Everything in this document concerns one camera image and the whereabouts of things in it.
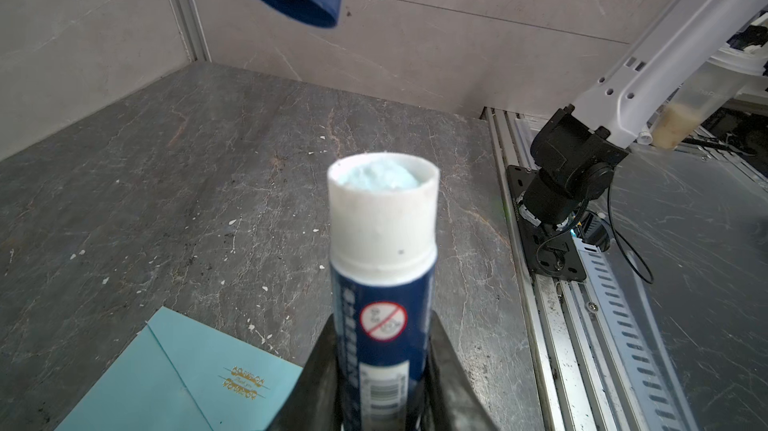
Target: metal mounting plate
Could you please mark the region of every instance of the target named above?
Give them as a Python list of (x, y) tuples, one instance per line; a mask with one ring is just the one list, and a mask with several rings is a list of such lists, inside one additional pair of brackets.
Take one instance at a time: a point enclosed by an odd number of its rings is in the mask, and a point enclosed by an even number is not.
[(565, 234), (545, 244), (536, 256), (539, 244), (548, 236), (541, 227), (536, 227), (520, 215), (518, 198), (528, 189), (531, 181), (536, 176), (536, 170), (524, 169), (518, 166), (507, 167), (507, 182), (512, 194), (514, 217), (520, 229), (520, 241), (523, 245), (523, 254), (528, 269), (544, 276), (557, 277), (566, 281), (584, 281), (587, 273), (574, 246), (571, 234)]

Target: barcode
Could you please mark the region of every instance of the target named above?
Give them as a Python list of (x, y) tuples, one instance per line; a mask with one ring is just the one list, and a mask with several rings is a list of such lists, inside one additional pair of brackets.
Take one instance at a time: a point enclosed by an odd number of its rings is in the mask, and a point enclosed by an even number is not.
[(402, 431), (406, 427), (409, 361), (388, 367), (360, 363), (363, 431)]

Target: black cable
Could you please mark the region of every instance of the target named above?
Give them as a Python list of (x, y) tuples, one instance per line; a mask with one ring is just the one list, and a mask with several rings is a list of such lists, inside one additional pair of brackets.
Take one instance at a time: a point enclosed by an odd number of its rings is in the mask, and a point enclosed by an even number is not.
[(542, 260), (538, 257), (538, 252), (542, 250), (542, 248), (544, 247), (544, 244), (547, 244), (549, 241), (552, 241), (553, 239), (559, 238), (563, 234), (570, 233), (571, 230), (573, 228), (575, 228), (576, 225), (578, 225), (579, 221), (581, 221), (581, 217), (584, 215), (584, 213), (587, 212), (587, 206), (588, 205), (589, 205), (589, 200), (585, 199), (585, 200), (581, 201), (581, 203), (578, 206), (578, 209), (576, 210), (576, 214), (574, 215), (573, 219), (571, 220), (571, 223), (569, 223), (566, 227), (564, 227), (562, 231), (560, 231), (559, 233), (555, 234), (552, 237), (548, 237), (545, 241), (543, 241), (541, 244), (538, 245), (538, 247), (536, 248), (536, 262), (537, 263), (539, 263), (541, 266), (544, 265), (544, 264), (542, 264)]
[[(616, 226), (614, 226), (614, 215), (613, 215), (613, 213), (610, 212), (610, 190), (613, 188), (613, 186), (614, 186), (614, 182), (611, 181), (610, 184), (608, 185), (608, 198), (607, 198), (607, 201), (608, 201), (608, 223), (610, 224), (610, 229), (616, 235), (616, 244), (619, 245), (619, 250), (621, 251), (621, 255), (624, 256), (624, 259), (629, 264), (629, 267), (632, 268), (632, 271), (635, 274), (637, 274), (638, 277), (641, 280), (645, 281), (648, 284), (653, 284), (654, 281), (655, 281), (654, 274), (650, 271), (650, 267), (648, 266), (648, 263), (645, 262), (645, 259), (643, 259), (643, 257), (634, 249), (634, 246), (632, 246), (632, 244), (629, 241), (627, 241), (627, 238), (622, 236), (621, 233), (616, 229)], [(643, 266), (645, 266), (645, 269), (648, 271), (648, 276), (649, 276), (648, 278), (643, 276), (642, 274), (640, 274), (638, 268), (636, 268), (634, 266), (634, 264), (632, 263), (632, 261), (630, 261), (629, 256), (627, 256), (627, 252), (624, 251), (624, 248), (621, 246), (621, 240), (624, 240), (624, 242), (627, 243), (627, 245), (632, 250), (634, 255), (637, 256), (638, 259), (640, 260), (640, 263), (643, 263)]]

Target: gray marble tabletop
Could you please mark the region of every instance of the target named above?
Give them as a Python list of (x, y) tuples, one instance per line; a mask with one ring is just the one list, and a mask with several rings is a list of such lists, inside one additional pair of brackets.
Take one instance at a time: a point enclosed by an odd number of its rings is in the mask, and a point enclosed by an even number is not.
[(53, 429), (161, 306), (303, 364), (326, 168), (374, 150), (442, 169), (435, 309), (499, 428), (542, 429), (487, 132), (193, 64), (0, 162), (0, 429)]
[(647, 294), (695, 429), (768, 429), (768, 193), (728, 161), (648, 146), (613, 192), (615, 224), (655, 282), (638, 286), (616, 247), (611, 266), (660, 363)]

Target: glue stick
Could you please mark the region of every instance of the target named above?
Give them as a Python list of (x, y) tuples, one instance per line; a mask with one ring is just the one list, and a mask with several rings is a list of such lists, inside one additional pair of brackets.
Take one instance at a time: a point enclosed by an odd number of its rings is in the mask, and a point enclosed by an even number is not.
[(419, 426), (439, 181), (434, 164), (408, 154), (358, 154), (328, 169), (345, 431)]

